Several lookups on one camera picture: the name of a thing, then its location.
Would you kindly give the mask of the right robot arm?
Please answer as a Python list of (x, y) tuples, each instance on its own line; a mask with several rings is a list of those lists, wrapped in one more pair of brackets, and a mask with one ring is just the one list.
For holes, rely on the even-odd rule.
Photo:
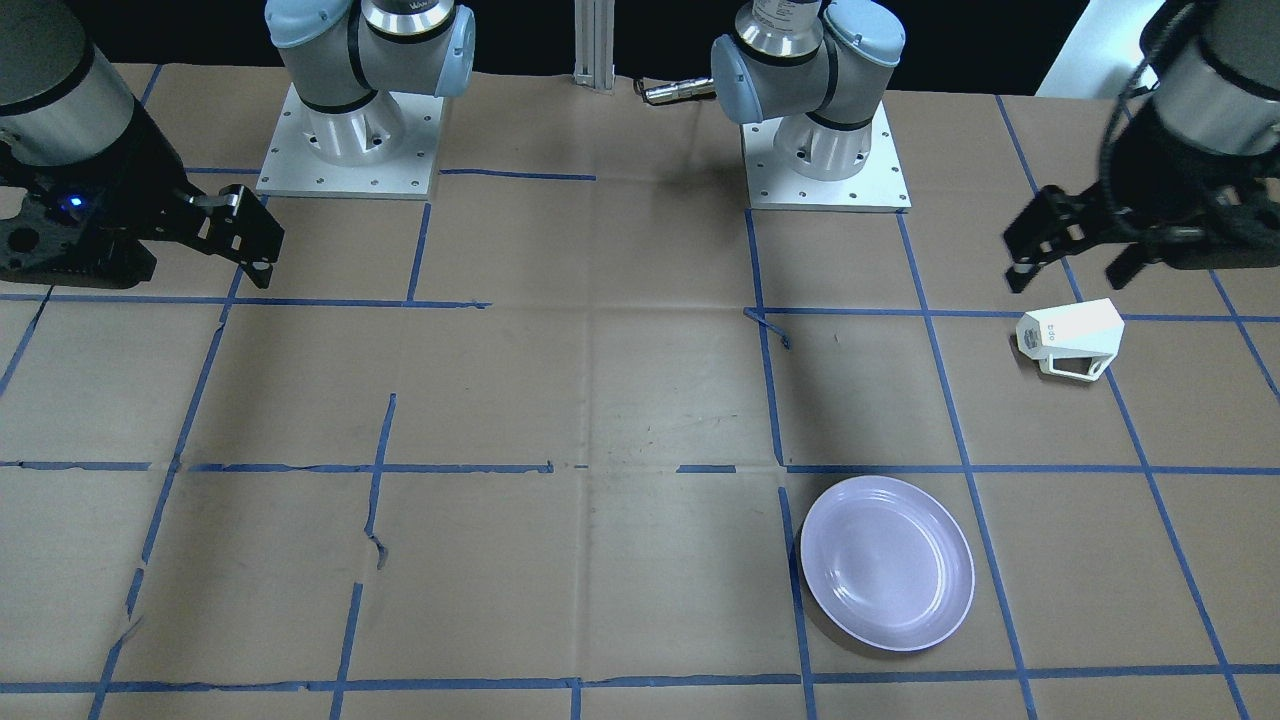
[[(476, 18), (457, 1), (269, 1), (268, 37), (326, 167), (376, 167), (410, 146), (397, 94), (468, 87)], [(129, 290), (151, 281), (147, 242), (182, 243), (270, 284), (284, 231), (243, 184), (192, 184), (115, 67), (64, 1), (3, 4), (3, 279)]]

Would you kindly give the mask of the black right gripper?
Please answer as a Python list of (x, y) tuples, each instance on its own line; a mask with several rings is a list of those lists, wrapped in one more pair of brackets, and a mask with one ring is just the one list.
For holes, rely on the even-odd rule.
[[(148, 241), (188, 246), (238, 265), (266, 290), (284, 229), (244, 184), (201, 193), (155, 129), (128, 129), (97, 155), (37, 167), (3, 143), (3, 187), (24, 196), (3, 219), (3, 281), (128, 290), (152, 279)], [(207, 228), (200, 231), (201, 219)]]

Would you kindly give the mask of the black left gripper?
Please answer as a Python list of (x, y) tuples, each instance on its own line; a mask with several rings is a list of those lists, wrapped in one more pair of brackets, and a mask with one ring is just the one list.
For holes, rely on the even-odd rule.
[(1105, 268), (1112, 290), (1144, 269), (1274, 268), (1277, 265), (1277, 150), (1233, 156), (1197, 149), (1142, 108), (1110, 149), (1100, 178), (1117, 208), (1119, 229), (1101, 187), (1069, 193), (1046, 186), (1004, 232), (1007, 287), (1020, 293), (1039, 272), (1103, 243), (1125, 249)]

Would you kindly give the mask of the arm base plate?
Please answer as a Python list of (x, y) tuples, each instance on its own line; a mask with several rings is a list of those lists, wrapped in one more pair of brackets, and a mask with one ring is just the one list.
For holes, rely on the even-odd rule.
[(305, 105), (289, 87), (256, 190), (293, 199), (428, 201), (448, 101), (380, 92), (342, 114)]
[(750, 208), (901, 213), (913, 208), (884, 104), (859, 129), (804, 114), (741, 127)]

